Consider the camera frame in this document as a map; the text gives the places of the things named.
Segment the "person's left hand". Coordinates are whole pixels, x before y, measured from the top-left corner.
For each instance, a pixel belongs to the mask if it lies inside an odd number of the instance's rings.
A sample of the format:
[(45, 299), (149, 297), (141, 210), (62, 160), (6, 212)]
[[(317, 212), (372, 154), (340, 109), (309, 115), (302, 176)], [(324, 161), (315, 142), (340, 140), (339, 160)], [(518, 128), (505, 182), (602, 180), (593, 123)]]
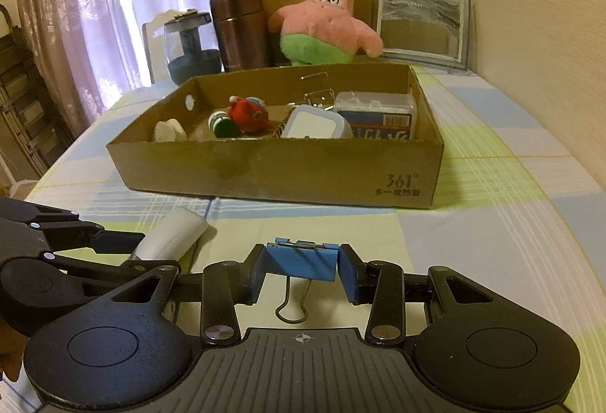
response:
[(10, 381), (20, 377), (28, 337), (14, 330), (6, 321), (0, 323), (0, 362), (1, 373)]

